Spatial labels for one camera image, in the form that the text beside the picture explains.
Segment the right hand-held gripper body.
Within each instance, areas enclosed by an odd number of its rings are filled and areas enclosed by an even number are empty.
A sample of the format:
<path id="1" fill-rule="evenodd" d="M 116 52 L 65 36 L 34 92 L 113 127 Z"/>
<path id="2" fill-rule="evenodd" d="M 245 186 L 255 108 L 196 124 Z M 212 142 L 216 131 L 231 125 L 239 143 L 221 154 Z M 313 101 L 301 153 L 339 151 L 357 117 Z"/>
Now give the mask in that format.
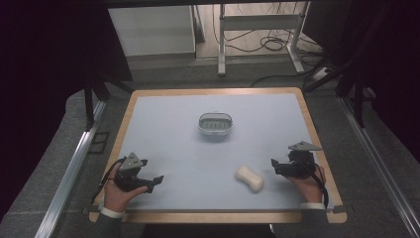
<path id="1" fill-rule="evenodd" d="M 322 148 L 313 144 L 301 141 L 288 147 L 290 161 L 287 172 L 288 177 L 307 179 L 315 174 L 316 166 L 314 151 L 321 151 Z"/>

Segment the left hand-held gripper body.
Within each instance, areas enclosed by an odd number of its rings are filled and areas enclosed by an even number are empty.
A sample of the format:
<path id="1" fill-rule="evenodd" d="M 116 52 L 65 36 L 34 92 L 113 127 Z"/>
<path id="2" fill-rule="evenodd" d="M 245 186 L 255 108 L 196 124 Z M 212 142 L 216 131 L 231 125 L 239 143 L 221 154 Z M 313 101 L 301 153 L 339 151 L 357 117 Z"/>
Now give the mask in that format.
<path id="1" fill-rule="evenodd" d="M 114 175 L 114 183 L 122 191 L 128 192 L 139 187 L 148 186 L 144 179 L 138 178 L 138 173 L 142 167 L 148 163 L 147 160 L 141 160 L 135 153 L 131 153 L 128 157 L 118 160 L 119 169 Z"/>

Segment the person's right hand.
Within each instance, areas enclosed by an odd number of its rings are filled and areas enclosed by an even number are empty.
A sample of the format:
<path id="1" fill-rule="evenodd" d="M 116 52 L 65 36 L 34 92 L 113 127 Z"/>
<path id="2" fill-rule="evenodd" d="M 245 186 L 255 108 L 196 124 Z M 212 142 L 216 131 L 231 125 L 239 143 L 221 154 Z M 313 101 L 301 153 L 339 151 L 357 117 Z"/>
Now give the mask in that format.
<path id="1" fill-rule="evenodd" d="M 323 192 L 319 187 L 315 178 L 291 178 L 287 177 L 298 189 L 300 194 L 304 197 L 306 202 L 310 203 L 322 203 Z"/>

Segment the person's left hand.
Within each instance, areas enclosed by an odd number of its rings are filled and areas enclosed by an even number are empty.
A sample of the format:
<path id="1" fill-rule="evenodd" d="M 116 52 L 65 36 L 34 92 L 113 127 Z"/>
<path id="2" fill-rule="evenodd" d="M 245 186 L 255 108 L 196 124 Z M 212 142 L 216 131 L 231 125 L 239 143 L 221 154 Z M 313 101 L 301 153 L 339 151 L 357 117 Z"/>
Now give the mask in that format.
<path id="1" fill-rule="evenodd" d="M 131 191 L 123 191 L 118 188 L 114 182 L 114 177 L 120 167 L 121 164 L 118 163 L 112 169 L 104 187 L 104 207 L 118 213 L 122 213 L 134 197 L 148 190 L 146 186 L 138 187 Z"/>

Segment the white soap bar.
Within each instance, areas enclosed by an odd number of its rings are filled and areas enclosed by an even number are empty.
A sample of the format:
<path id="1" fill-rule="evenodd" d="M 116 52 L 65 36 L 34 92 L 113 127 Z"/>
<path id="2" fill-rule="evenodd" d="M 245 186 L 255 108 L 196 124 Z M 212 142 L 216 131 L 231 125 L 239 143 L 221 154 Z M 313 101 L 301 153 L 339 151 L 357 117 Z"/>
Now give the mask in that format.
<path id="1" fill-rule="evenodd" d="M 244 182 L 253 192 L 258 192 L 263 188 L 263 178 L 254 173 L 248 166 L 240 166 L 235 172 L 235 177 Z"/>

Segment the light blue table mat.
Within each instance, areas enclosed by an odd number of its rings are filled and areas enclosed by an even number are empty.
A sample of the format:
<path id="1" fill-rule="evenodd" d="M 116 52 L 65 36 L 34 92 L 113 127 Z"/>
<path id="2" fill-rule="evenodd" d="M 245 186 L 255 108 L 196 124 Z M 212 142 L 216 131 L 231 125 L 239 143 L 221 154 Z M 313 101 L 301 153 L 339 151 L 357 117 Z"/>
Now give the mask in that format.
<path id="1" fill-rule="evenodd" d="M 212 112 L 232 117 L 228 135 L 200 132 L 200 116 Z M 309 139 L 293 93 L 140 97 L 120 153 L 148 161 L 140 178 L 164 178 L 153 193 L 134 198 L 128 207 L 152 212 L 295 210 L 303 198 L 291 181 L 275 173 L 270 159 L 287 162 L 288 147 Z M 235 177 L 240 166 L 263 178 L 260 191 Z"/>

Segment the grey soap dish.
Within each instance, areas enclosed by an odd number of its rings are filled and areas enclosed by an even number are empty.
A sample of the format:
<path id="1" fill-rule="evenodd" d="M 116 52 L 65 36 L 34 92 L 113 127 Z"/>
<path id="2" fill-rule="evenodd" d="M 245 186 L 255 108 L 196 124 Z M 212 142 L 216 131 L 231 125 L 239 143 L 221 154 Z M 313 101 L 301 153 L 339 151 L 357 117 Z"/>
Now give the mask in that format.
<path id="1" fill-rule="evenodd" d="M 225 136 L 233 128 L 233 119 L 227 113 L 204 113 L 199 118 L 198 127 L 203 135 Z"/>

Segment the black stand leg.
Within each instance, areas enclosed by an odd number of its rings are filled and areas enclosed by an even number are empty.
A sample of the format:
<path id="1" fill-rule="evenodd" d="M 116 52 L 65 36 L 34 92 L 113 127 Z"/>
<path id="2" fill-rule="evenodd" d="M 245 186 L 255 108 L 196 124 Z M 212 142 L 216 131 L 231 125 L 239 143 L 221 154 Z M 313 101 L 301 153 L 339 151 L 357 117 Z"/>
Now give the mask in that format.
<path id="1" fill-rule="evenodd" d="M 353 93 L 353 115 L 360 127 L 364 127 L 363 103 L 367 101 L 365 97 L 365 80 L 361 73 L 346 73 L 342 76 L 336 89 L 336 94 L 344 98 Z"/>
<path id="2" fill-rule="evenodd" d="M 93 96 L 96 96 L 101 102 L 106 102 L 110 98 L 110 93 L 102 79 L 90 77 L 84 82 L 83 92 L 86 114 L 85 131 L 88 132 L 93 128 L 94 124 Z"/>

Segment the white power strip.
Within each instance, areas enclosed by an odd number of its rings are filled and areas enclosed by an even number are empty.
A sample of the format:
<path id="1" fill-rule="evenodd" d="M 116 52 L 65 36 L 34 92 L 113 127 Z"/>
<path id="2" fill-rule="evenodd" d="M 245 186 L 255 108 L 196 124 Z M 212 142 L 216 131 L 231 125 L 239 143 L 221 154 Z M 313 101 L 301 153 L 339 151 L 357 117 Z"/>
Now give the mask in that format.
<path id="1" fill-rule="evenodd" d="M 315 81 L 318 81 L 320 79 L 322 79 L 323 77 L 325 77 L 326 75 L 328 75 L 331 72 L 331 70 L 327 67 L 322 67 L 320 70 L 318 70 L 313 76 L 312 78 Z"/>

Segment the black curtain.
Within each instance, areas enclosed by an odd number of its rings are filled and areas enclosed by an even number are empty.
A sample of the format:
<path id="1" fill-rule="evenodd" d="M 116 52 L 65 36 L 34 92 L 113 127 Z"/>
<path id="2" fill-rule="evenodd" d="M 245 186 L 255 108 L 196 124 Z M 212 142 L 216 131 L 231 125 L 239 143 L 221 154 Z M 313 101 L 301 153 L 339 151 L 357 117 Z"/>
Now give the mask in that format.
<path id="1" fill-rule="evenodd" d="M 420 162 L 420 0 L 313 0 L 303 33 L 337 74 L 363 75 L 372 108 Z"/>
<path id="2" fill-rule="evenodd" d="M 0 0 L 0 221 L 86 85 L 130 77 L 106 0 Z"/>

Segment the white board panel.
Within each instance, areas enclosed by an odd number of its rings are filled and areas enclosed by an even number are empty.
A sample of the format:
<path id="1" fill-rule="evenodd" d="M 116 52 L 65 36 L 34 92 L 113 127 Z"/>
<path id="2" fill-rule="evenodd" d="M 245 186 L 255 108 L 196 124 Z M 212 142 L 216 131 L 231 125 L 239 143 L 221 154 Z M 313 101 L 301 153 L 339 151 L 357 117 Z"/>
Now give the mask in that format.
<path id="1" fill-rule="evenodd" d="M 190 6 L 115 8 L 109 15 L 126 57 L 195 52 Z"/>

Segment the aluminium rail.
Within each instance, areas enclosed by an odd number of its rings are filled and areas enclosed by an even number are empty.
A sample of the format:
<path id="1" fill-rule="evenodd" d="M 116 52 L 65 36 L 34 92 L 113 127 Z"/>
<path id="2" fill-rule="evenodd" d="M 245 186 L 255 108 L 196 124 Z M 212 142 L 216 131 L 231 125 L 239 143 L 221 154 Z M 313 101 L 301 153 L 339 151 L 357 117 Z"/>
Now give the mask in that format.
<path id="1" fill-rule="evenodd" d="M 102 113 L 106 107 L 106 103 L 99 101 L 93 111 L 93 125 L 92 128 L 84 132 L 77 144 L 77 147 L 71 157 L 71 160 L 66 168 L 65 173 L 57 187 L 57 190 L 52 198 L 50 206 L 41 222 L 35 238 L 51 238 L 54 229 L 59 221 L 60 215 L 67 202 L 70 192 L 77 179 L 79 170 L 87 155 L 88 149 L 93 141 L 93 137 L 99 126 Z"/>
<path id="2" fill-rule="evenodd" d="M 402 192 L 389 169 L 386 167 L 382 156 L 373 144 L 367 130 L 357 121 L 354 116 L 354 109 L 352 108 L 350 102 L 346 98 L 338 98 L 338 101 L 343 107 L 352 128 L 354 129 L 362 147 L 366 151 L 379 180 L 385 188 L 411 238 L 420 238 L 420 219 L 418 218 L 408 198 Z"/>

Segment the white metal desk frame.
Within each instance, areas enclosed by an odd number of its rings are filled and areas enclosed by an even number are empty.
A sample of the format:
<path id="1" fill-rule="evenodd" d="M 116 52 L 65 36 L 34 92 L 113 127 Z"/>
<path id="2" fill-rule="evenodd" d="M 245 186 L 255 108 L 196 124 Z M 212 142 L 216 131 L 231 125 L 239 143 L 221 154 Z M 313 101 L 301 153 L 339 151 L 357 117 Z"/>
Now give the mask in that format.
<path id="1" fill-rule="evenodd" d="M 296 14 L 228 16 L 225 14 L 225 5 L 221 4 L 219 7 L 218 74 L 222 76 L 226 74 L 225 33 L 250 30 L 291 30 L 291 41 L 286 45 L 286 49 L 296 72 L 303 73 L 304 67 L 297 55 L 296 46 L 308 6 L 309 3 L 305 2 L 300 12 Z"/>

